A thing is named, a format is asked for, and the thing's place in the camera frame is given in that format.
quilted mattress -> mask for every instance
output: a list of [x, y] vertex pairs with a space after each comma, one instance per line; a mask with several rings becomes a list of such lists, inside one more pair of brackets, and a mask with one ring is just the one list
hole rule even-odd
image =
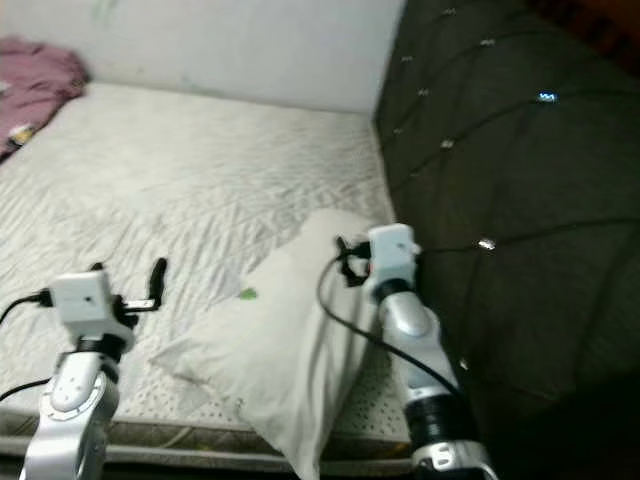
[[[280, 471], [283, 458], [219, 399], [149, 358], [334, 207], [392, 219], [369, 120], [94, 83], [0, 165], [0, 303], [102, 261], [114, 292], [144, 295], [169, 258], [165, 305], [121, 364], [111, 461]], [[51, 375], [69, 349], [51, 310], [23, 306], [0, 330], [0, 391]], [[0, 454], [24, 453], [38, 390], [0, 407]], [[335, 426], [325, 473], [407, 468], [407, 432], [384, 354], [373, 352]]]

tufted upholstery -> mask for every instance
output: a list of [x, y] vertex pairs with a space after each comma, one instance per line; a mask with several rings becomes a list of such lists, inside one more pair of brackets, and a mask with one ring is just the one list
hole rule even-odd
[[523, 1], [409, 0], [376, 124], [487, 438], [638, 371], [636, 79]]

white pillow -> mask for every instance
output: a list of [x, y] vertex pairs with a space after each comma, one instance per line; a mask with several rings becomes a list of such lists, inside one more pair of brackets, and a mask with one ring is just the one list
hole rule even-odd
[[[320, 455], [367, 346], [324, 315], [316, 282], [337, 253], [335, 236], [352, 239], [371, 226], [347, 212], [313, 213], [294, 240], [247, 277], [255, 298], [218, 304], [152, 360], [212, 388], [303, 480], [319, 478]], [[375, 309], [361, 289], [344, 286], [337, 268], [326, 280], [324, 298], [338, 315], [372, 330]]]

pink blanket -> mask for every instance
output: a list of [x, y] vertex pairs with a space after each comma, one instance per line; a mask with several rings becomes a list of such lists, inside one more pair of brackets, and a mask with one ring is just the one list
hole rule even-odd
[[0, 158], [17, 150], [67, 101], [87, 73], [69, 50], [17, 37], [0, 39]]

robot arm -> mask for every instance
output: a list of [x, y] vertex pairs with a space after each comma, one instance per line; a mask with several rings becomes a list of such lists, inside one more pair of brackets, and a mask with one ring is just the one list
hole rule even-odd
[[[435, 370], [450, 387], [458, 382], [440, 343], [440, 321], [415, 293], [415, 255], [419, 248], [406, 225], [369, 232], [366, 296], [380, 309], [386, 343]], [[443, 382], [395, 355], [394, 381], [402, 402], [418, 478], [497, 480], [485, 448], [478, 441], [471, 412], [461, 395]]]
[[38, 429], [20, 480], [101, 477], [106, 428], [119, 401], [118, 363], [133, 348], [136, 313], [160, 308], [166, 267], [164, 259], [156, 263], [149, 299], [128, 303], [111, 294], [101, 266], [63, 275], [53, 283], [53, 306], [76, 348], [61, 356], [42, 395]]

